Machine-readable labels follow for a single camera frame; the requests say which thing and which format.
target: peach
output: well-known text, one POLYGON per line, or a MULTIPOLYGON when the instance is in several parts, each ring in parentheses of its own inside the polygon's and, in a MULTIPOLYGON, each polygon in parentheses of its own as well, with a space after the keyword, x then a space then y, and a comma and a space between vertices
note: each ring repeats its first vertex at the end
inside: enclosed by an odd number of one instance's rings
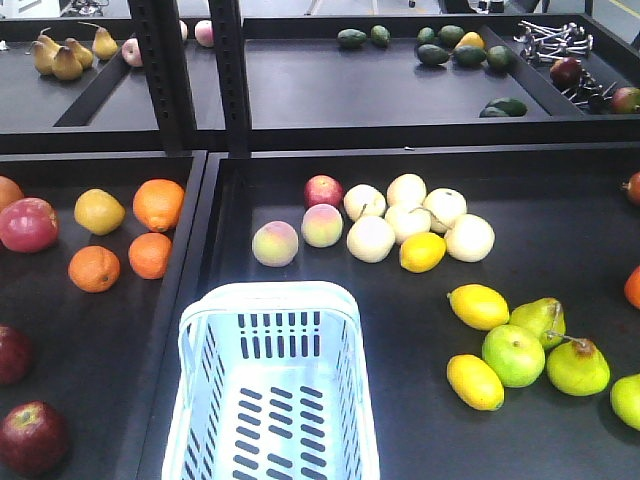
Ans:
POLYGON ((298 253, 298 234, 287 222, 276 220, 266 223, 253 235, 251 250, 261 264, 284 267, 298 253))
POLYGON ((305 212, 300 230, 309 245, 324 248, 340 239, 343 223, 337 208, 328 203, 319 203, 305 212))

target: artificial fruit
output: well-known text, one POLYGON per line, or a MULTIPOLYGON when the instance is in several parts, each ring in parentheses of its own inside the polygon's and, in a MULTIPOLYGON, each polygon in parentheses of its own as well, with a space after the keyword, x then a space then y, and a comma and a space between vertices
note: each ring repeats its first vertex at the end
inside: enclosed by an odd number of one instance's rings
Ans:
POLYGON ((544 370, 542 344, 529 330, 517 325, 499 325, 482 343, 482 359, 496 372, 505 387, 531 385, 544 370))
POLYGON ((547 358, 547 375, 561 392, 581 397, 604 390, 611 371, 604 355, 591 340, 570 338, 569 342, 551 350, 547 358))
POLYGON ((615 414, 631 428, 640 430, 640 373, 621 377, 609 395, 615 414))
POLYGON ((70 444, 65 417, 43 401, 18 405, 0 425, 0 460, 25 477, 53 469, 70 444))
POLYGON ((562 335, 566 332, 562 304, 552 297, 540 298, 514 308, 509 323, 529 330, 545 350, 562 342, 562 335))

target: lemon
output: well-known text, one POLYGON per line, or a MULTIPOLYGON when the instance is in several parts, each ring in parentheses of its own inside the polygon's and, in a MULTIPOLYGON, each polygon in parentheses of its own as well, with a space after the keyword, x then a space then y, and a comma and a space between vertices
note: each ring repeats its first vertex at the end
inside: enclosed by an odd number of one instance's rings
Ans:
POLYGON ((400 266, 413 273, 435 267, 447 251, 447 244, 433 232, 414 233, 400 245, 400 266))
POLYGON ((461 285, 447 294, 453 312, 477 330, 491 330, 509 321, 509 306, 500 293, 477 283, 461 285))
POLYGON ((461 47, 462 45, 471 45, 473 47, 479 47, 479 48, 485 47, 484 40, 476 32, 465 33, 464 36, 460 39, 460 41, 456 45, 456 47, 461 47))
POLYGON ((87 190, 76 200, 73 217, 94 235, 106 235, 124 221, 125 209, 110 193, 99 188, 87 190))
POLYGON ((475 355, 451 357, 447 364, 447 380, 458 396, 476 410, 497 410, 504 403, 504 387, 500 378, 475 355))

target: plastic basket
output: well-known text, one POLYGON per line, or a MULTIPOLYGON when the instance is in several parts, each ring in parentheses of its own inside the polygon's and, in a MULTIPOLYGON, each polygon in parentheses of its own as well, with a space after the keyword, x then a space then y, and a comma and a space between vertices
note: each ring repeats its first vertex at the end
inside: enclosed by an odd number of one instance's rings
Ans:
POLYGON ((187 307, 163 480, 378 480, 358 307, 328 282, 235 283, 187 307))

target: apple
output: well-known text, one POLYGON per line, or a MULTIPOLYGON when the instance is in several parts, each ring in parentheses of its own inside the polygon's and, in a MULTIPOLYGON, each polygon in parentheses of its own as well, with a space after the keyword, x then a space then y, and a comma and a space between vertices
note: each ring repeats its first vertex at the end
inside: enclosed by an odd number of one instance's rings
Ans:
POLYGON ((182 20, 180 20, 179 22, 180 22, 180 35, 182 36, 182 41, 186 42, 187 36, 189 35, 189 28, 187 27, 187 24, 184 23, 182 20))
POLYGON ((387 201, 378 189, 361 183, 350 188, 342 199, 344 209, 352 221, 360 217, 381 217, 387 209, 387 201))
POLYGON ((16 200, 0 212, 0 241, 9 250, 35 253, 58 239, 58 216, 41 198, 16 200))
POLYGON ((122 58, 131 67, 142 66, 142 54, 140 53, 140 46, 138 45, 138 39, 135 37, 129 38, 122 45, 122 58))
POLYGON ((631 428, 640 430, 640 373, 616 380, 609 394, 615 414, 631 428))
POLYGON ((396 243, 401 245, 415 233, 428 232, 431 228, 431 214, 420 204, 396 203, 391 205, 384 219, 396 235, 396 243))
POLYGON ((467 213, 467 200, 452 188, 432 190, 422 206, 431 212, 431 230, 436 233, 445 233, 456 218, 467 213))
POLYGON ((559 58, 549 70, 553 84, 560 90, 577 85, 582 75, 582 64, 575 57, 559 58))
POLYGON ((211 20, 200 20, 196 23, 193 33, 198 44, 207 48, 213 47, 213 25, 211 24, 211 20))
POLYGON ((0 461, 25 477, 58 465, 70 444, 66 419, 43 401, 18 405, 0 425, 0 461))
POLYGON ((540 340, 517 325, 492 328, 482 343, 482 359, 505 387, 531 385, 544 370, 545 354, 540 340))
POLYGON ((444 234, 447 252, 463 262, 479 262, 486 257, 495 241, 493 228, 484 218, 465 213, 456 218, 444 234))
POLYGON ((340 207, 344 197, 344 188, 338 180, 329 175, 315 175, 304 185, 304 206, 313 207, 327 203, 335 208, 340 207))
POLYGON ((34 351, 27 335, 14 327, 0 324, 0 385, 22 380, 33 366, 34 351))
POLYGON ((620 87, 611 96, 613 113, 640 113, 640 88, 620 87))

